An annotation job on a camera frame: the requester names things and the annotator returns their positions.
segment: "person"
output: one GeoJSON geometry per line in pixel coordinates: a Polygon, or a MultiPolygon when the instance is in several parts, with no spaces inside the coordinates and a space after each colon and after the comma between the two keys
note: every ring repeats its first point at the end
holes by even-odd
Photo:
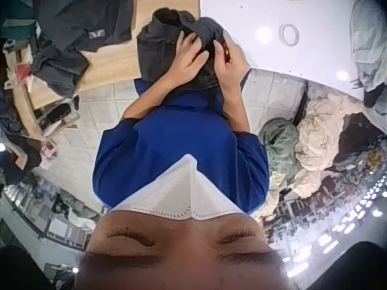
{"type": "Polygon", "coordinates": [[[175,60],[106,130],[93,173],[110,211],[93,232],[76,290],[288,289],[282,259],[249,213],[268,191],[267,155],[249,121],[241,83],[250,71],[225,33],[214,41],[216,89],[179,91],[207,62],[181,33],[175,60]]]}

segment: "eyelash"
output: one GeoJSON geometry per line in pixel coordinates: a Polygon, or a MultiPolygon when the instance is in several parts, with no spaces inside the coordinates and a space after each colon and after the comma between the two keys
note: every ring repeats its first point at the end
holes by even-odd
{"type": "Polygon", "coordinates": [[[222,245],[225,245],[227,243],[232,243],[238,239],[241,239],[243,237],[254,237],[255,236],[255,233],[252,231],[252,230],[239,230],[239,231],[235,231],[231,234],[229,234],[228,236],[224,237],[223,239],[221,239],[221,241],[219,242],[220,244],[222,245]]]}
{"type": "Polygon", "coordinates": [[[146,246],[146,247],[152,247],[156,244],[153,240],[149,240],[144,235],[137,233],[135,231],[131,231],[128,228],[121,228],[118,230],[114,230],[111,233],[107,234],[106,237],[109,239],[111,237],[128,237],[130,239],[134,239],[140,244],[146,246]]]}

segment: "blue polo shirt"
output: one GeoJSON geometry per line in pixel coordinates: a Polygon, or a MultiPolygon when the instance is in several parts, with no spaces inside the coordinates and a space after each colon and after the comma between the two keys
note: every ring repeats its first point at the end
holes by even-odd
{"type": "MultiPolygon", "coordinates": [[[[139,93],[144,91],[136,87],[139,93]]],[[[223,104],[209,108],[212,93],[175,95],[144,119],[125,119],[104,131],[93,189],[105,206],[115,207],[185,154],[191,154],[198,171],[245,213],[265,202],[269,187],[265,148],[256,135],[232,131],[222,116],[223,104]]]]}

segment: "tile floor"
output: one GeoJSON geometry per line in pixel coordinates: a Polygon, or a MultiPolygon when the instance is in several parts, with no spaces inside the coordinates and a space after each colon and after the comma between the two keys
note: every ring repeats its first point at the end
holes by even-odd
{"type": "MultiPolygon", "coordinates": [[[[292,118],[305,81],[258,69],[250,73],[242,92],[252,131],[257,134],[272,118],[292,118]]],[[[91,186],[94,159],[104,130],[114,127],[123,111],[138,97],[133,81],[115,83],[80,95],[78,129],[65,129],[55,138],[59,156],[49,170],[38,174],[62,187],[90,208],[101,203],[91,186]]]]}

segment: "eyebrow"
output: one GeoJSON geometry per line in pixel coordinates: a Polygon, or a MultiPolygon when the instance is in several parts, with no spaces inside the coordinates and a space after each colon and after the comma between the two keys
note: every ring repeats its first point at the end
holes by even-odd
{"type": "Polygon", "coordinates": [[[115,271],[120,269],[148,269],[163,263],[160,256],[109,256],[97,253],[86,253],[81,261],[80,268],[87,271],[115,271]]]}
{"type": "Polygon", "coordinates": [[[232,253],[219,255],[218,260],[222,263],[230,265],[253,264],[253,265],[268,265],[282,269],[284,263],[280,255],[276,251],[266,253],[232,253]]]}

